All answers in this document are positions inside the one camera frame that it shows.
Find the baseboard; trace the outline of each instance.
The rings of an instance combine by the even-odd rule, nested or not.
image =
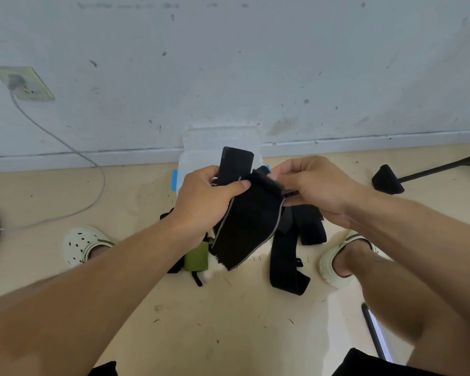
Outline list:
[[[470,143],[470,131],[428,132],[397,134],[392,136],[269,142],[263,144],[261,153],[263,157],[278,157],[466,143]],[[109,150],[85,152],[84,154],[101,166],[112,166],[177,162],[182,151],[182,148],[156,148]],[[0,157],[0,172],[65,169],[88,166],[91,166],[91,164],[73,153]]]

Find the wall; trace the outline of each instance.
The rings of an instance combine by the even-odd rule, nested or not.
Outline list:
[[[470,142],[470,0],[0,0],[0,65],[102,164],[177,160],[191,124],[257,125],[263,155]],[[64,152],[0,82],[0,171]]]

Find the power cord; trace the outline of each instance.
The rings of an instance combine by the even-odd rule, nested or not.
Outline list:
[[[59,141],[64,146],[66,146],[69,150],[71,150],[76,155],[82,157],[83,159],[85,159],[88,162],[90,162],[91,164],[93,164],[96,168],[98,168],[98,170],[101,172],[101,175],[103,176],[103,186],[101,187],[101,191],[99,192],[96,199],[91,204],[89,204],[87,207],[82,208],[81,210],[78,210],[78,211],[76,211],[74,213],[71,213],[71,214],[66,214],[66,215],[61,215],[61,216],[55,216],[53,218],[43,219],[41,221],[26,224],[24,226],[0,228],[0,231],[25,230],[27,228],[36,227],[36,226],[39,226],[41,224],[48,223],[50,221],[57,221],[57,220],[61,220],[61,219],[68,218],[70,216],[82,213],[82,212],[88,210],[89,208],[91,208],[92,206],[94,206],[94,204],[96,204],[99,201],[99,199],[101,198],[101,195],[103,195],[103,191],[105,190],[105,187],[106,187],[106,174],[98,164],[96,164],[92,159],[84,156],[82,153],[80,153],[78,150],[71,147],[69,144],[66,144],[61,138],[57,137],[55,134],[53,134],[53,133],[49,132],[48,130],[46,130],[43,126],[39,125],[35,120],[33,120],[30,116],[28,116],[28,114],[25,111],[22,110],[22,108],[19,106],[19,104],[17,103],[17,100],[14,96],[14,90],[17,87],[23,86],[25,84],[26,84],[26,81],[22,76],[20,76],[20,75],[10,75],[9,76],[9,84],[8,84],[7,88],[9,88],[10,99],[13,101],[14,106],[19,110],[19,112],[21,112],[25,116],[26,119],[30,120],[33,123],[33,125],[35,125],[39,129],[41,129],[43,132],[47,133],[50,137],[55,138],[57,141]]]

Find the electrical outlet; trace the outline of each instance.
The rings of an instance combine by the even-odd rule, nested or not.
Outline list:
[[[11,67],[0,66],[0,80],[8,86],[9,75],[20,75],[26,83],[18,86],[14,90],[14,95],[19,100],[25,101],[49,101],[54,100],[54,95],[51,94],[47,86],[40,79],[34,69],[31,67]]]

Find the black handle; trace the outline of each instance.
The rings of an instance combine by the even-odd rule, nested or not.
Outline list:
[[[458,166],[470,166],[470,157],[463,158],[463,159],[460,159],[459,161],[448,163],[442,166],[434,167],[433,169],[420,171],[419,173],[416,173],[416,174],[407,175],[406,177],[399,178],[398,180],[400,183],[407,182],[408,180],[426,177],[427,175],[439,173],[444,170],[453,169]]]

